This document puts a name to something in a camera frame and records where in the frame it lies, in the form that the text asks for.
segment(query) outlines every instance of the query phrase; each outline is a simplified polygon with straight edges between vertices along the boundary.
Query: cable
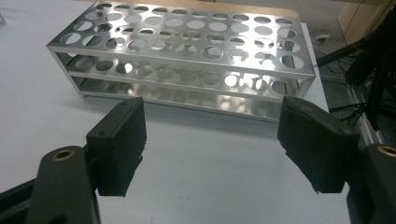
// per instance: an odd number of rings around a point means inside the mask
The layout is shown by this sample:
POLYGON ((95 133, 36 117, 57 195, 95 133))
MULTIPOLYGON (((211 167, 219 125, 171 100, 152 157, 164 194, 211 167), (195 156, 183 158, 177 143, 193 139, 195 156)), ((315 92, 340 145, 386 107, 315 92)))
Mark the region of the cable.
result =
POLYGON ((341 60, 338 60, 337 63, 338 63, 338 66, 341 68, 341 70, 343 70, 343 72, 346 73, 347 70, 344 69, 343 66, 341 66, 341 60))
POLYGON ((347 25, 346 31, 344 32, 344 36, 343 36, 342 38, 337 39, 337 40, 334 41, 334 42, 331 42, 331 41, 330 41, 331 43, 336 44, 336 43, 338 43, 338 41, 344 39, 345 36, 347 36, 347 33, 348 33, 348 31, 349 31, 350 25, 351 25, 352 22, 353 22, 353 19, 355 19, 356 14, 357 14, 358 11, 359 11, 359 8, 361 8, 361 5, 362 5, 365 1, 366 1, 366 0, 361 0, 361 2, 359 3, 358 7, 356 8, 355 12, 353 13, 352 18, 351 18, 350 21, 349 21, 349 24, 347 25))
POLYGON ((329 69, 329 71, 330 71, 331 73, 337 74, 336 72, 334 72, 334 71, 330 68, 330 66, 329 66, 328 63, 326 63, 326 67, 327 67, 327 69, 329 69))
POLYGON ((329 112, 335 112, 335 111, 339 111, 339 110, 343 110, 343 109, 347 109, 347 108, 360 108, 362 106, 366 106, 366 103, 360 103, 360 104, 353 104, 353 105, 343 105, 343 106, 338 106, 338 107, 332 107, 329 108, 329 112))
MULTIPOLYGON (((320 49, 320 48, 319 48, 320 45, 316 46, 314 43, 312 43, 312 47, 314 47, 314 49, 317 49, 320 53, 322 53, 322 54, 324 54, 324 55, 330 54, 329 52, 326 52, 326 51, 320 49)), ((347 58, 347 57, 349 57, 349 58, 356 58, 357 56, 356 56, 356 55, 348 55, 348 56, 345 56, 345 58, 347 58)), ((353 62, 348 62, 348 61, 345 61, 345 60, 342 60, 342 59, 340 59, 340 61, 343 62, 343 63, 353 64, 353 62)))
POLYGON ((389 73, 385 87, 389 94, 396 99, 396 72, 389 73))

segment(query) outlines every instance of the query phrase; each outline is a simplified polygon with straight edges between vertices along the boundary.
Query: metal test tube rack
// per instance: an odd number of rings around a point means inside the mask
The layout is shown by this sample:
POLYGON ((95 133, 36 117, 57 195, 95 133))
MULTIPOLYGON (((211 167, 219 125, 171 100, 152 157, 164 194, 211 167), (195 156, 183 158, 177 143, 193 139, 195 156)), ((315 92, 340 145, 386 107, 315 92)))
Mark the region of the metal test tube rack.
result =
POLYGON ((298 18, 98 1, 47 48, 81 97, 273 122, 315 78, 298 18))

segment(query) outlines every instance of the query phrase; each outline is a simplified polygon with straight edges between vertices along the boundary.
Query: white table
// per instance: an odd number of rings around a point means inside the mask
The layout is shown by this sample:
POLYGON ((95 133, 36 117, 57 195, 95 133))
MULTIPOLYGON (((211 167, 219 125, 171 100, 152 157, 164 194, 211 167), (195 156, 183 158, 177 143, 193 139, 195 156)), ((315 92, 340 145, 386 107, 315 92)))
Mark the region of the white table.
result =
MULTIPOLYGON (((45 46, 90 3, 3 0, 0 191, 35 177, 58 147, 120 100, 80 99, 45 46)), ((327 109, 320 79, 307 100, 327 109)), ((276 139, 277 125, 145 104, 148 144, 126 198, 99 197, 103 223, 348 223, 342 194, 317 195, 276 139)))

